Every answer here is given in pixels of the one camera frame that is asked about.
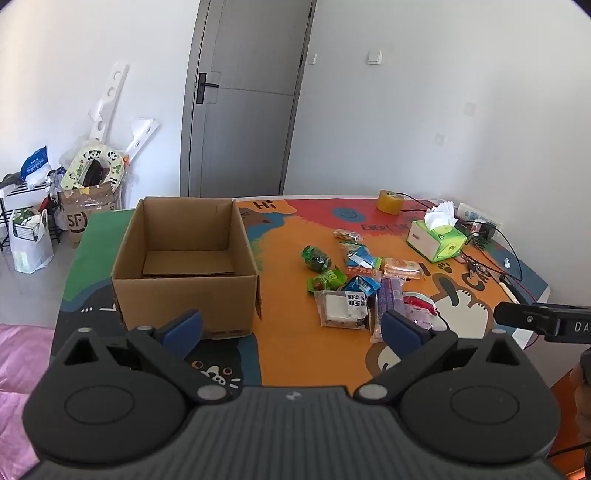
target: white plastic bag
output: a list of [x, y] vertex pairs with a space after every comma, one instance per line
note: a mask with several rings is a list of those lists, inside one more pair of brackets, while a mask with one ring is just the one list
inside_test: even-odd
[[10, 217], [8, 233], [10, 235], [10, 250], [14, 259], [14, 269], [21, 273], [33, 273], [49, 265], [53, 258], [53, 246], [47, 227], [47, 210], [41, 215], [37, 241], [19, 238], [14, 234], [14, 211]]

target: gray door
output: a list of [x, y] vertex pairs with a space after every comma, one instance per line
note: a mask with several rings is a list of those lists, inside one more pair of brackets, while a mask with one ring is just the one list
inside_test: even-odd
[[207, 17], [193, 99], [189, 195], [279, 192], [310, 5], [202, 0], [200, 14], [207, 8]]

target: white wall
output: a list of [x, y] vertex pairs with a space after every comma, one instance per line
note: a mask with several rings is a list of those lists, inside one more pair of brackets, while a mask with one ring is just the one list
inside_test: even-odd
[[[314, 54], [286, 194], [468, 202], [503, 222], [551, 301], [591, 305], [591, 20], [576, 4], [318, 0]], [[529, 352], [552, 384], [580, 350]]]
[[130, 64], [109, 143], [139, 116], [161, 123], [132, 166], [127, 205], [178, 195], [180, 132], [199, 0], [12, 0], [0, 12], [0, 177], [48, 145], [51, 163], [90, 131], [117, 61]]

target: pink blanket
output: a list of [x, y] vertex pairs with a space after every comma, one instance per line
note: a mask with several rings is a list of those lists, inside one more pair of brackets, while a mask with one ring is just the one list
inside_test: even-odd
[[16, 480], [37, 462], [22, 428], [22, 408], [49, 363], [53, 330], [0, 324], [0, 480]]

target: colorful tablecloth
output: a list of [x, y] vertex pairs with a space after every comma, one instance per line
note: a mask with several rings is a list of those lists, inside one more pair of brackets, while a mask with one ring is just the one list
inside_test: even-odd
[[[371, 343], [366, 330], [321, 327], [314, 298], [306, 291], [313, 277], [301, 258], [302, 249], [317, 245], [344, 268], [335, 228], [364, 235], [371, 253], [421, 263], [425, 276], [406, 282], [405, 291], [431, 297], [441, 315], [460, 337], [482, 336], [495, 324], [494, 307], [507, 297], [492, 276], [469, 276], [455, 260], [431, 264], [405, 240], [421, 212], [387, 215], [375, 209], [375, 199], [271, 199], [239, 202], [248, 238], [261, 272], [262, 318], [253, 320], [253, 335], [242, 339], [204, 340], [187, 357], [194, 368], [239, 391], [244, 384], [346, 385], [353, 390], [398, 358], [384, 343]], [[420, 205], [409, 201], [405, 209]], [[92, 216], [76, 253], [64, 291], [53, 352], [81, 326], [102, 335], [117, 335], [124, 327], [115, 310], [111, 267], [132, 212]], [[491, 242], [483, 254], [473, 246], [469, 255], [518, 274], [517, 262]], [[525, 264], [524, 285], [536, 297], [548, 285]], [[522, 346], [529, 338], [508, 329]]]

